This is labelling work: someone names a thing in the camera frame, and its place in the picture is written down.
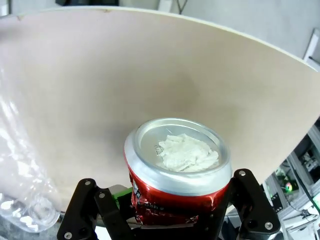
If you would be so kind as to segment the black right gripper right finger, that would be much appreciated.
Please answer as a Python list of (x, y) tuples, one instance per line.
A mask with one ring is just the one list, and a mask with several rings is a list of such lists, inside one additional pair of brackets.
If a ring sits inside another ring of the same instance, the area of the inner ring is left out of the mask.
[[(241, 224), (238, 229), (224, 224), (229, 205), (235, 207)], [(280, 230), (280, 221), (253, 173), (238, 169), (216, 209), (199, 217), (199, 238), (218, 240), (267, 240)]]

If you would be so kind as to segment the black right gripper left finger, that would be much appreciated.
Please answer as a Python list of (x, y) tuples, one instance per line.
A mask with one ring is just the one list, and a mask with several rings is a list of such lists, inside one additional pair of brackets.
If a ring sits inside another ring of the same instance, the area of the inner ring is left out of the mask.
[(101, 217), (112, 240), (132, 240), (127, 219), (133, 216), (132, 189), (112, 194), (92, 178), (80, 180), (75, 188), (57, 232), (58, 240), (97, 240), (95, 232)]

